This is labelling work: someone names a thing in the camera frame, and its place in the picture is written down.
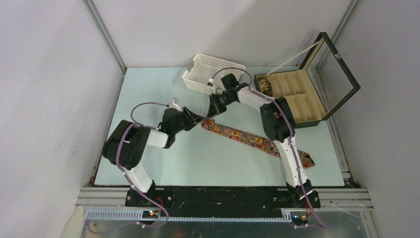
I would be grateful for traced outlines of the white perforated plastic basket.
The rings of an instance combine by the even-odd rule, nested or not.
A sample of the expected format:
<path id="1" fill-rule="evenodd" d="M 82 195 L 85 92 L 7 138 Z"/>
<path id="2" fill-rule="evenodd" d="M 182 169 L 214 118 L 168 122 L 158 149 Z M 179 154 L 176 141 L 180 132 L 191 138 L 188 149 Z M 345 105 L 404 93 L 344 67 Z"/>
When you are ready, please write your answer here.
<path id="1" fill-rule="evenodd" d="M 188 89 L 209 95 L 212 93 L 207 86 L 210 78 L 214 79 L 217 89 L 225 90 L 221 78 L 232 73 L 240 80 L 245 69 L 245 65 L 198 53 L 183 73 L 182 79 Z"/>

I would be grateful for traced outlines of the colourful patterned tie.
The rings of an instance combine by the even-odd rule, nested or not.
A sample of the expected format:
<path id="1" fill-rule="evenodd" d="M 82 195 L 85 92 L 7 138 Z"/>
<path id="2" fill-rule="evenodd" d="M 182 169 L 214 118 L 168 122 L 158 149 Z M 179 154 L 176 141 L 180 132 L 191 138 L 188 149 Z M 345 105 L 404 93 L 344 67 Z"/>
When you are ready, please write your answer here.
<path id="1" fill-rule="evenodd" d="M 281 158 L 280 153 L 276 148 L 274 142 L 267 138 L 216 123 L 214 119 L 204 119 L 201 122 L 201 126 L 207 131 L 257 148 L 269 155 Z"/>

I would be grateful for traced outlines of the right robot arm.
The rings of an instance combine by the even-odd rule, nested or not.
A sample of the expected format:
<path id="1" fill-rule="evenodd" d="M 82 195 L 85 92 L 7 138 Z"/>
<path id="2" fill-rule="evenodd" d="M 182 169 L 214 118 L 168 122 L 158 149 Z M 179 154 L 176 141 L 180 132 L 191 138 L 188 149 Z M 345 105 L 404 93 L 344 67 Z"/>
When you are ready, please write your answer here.
<path id="1" fill-rule="evenodd" d="M 208 118 L 215 117 L 234 103 L 246 104 L 257 110 L 262 119 L 266 137 L 277 148 L 283 163 L 286 185 L 289 190 L 288 201 L 294 207 L 303 206 L 308 195 L 313 192 L 311 181 L 305 174 L 296 148 L 296 122 L 285 98 L 273 98 L 253 89 L 248 83 L 239 83 L 231 73 L 222 77 L 226 90 L 220 94 L 209 94 Z"/>

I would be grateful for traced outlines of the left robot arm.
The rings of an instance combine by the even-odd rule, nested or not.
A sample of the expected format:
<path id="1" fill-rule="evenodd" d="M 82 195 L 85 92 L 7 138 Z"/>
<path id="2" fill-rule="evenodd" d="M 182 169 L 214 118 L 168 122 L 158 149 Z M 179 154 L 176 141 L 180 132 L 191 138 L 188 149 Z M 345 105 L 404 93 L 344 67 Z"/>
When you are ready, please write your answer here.
<path id="1" fill-rule="evenodd" d="M 139 191 L 138 201 L 144 206 L 152 206 L 156 202 L 157 194 L 150 189 L 154 181 L 141 164 L 145 148 L 153 146 L 168 149 L 174 143 L 177 133 L 190 131 L 203 120 L 203 116 L 191 112 L 186 107 L 180 110 L 164 110 L 158 128 L 122 120 L 105 142 L 102 156 L 116 165 L 130 186 Z"/>

